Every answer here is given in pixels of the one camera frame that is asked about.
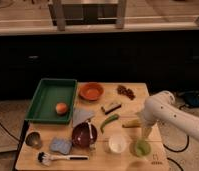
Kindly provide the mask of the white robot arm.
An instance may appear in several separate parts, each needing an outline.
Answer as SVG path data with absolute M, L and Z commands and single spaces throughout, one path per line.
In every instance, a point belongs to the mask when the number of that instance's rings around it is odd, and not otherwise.
M 199 117 L 174 107 L 175 97 L 170 91 L 161 91 L 146 98 L 140 111 L 141 123 L 154 126 L 158 120 L 173 124 L 199 142 Z

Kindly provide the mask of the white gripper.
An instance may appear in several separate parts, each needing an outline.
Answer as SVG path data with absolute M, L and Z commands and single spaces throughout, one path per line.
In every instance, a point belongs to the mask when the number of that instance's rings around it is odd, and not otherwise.
M 152 126 L 157 123 L 158 111 L 153 109 L 143 108 L 137 113 L 141 124 L 145 127 L 141 128 L 141 138 L 147 139 L 152 132 Z

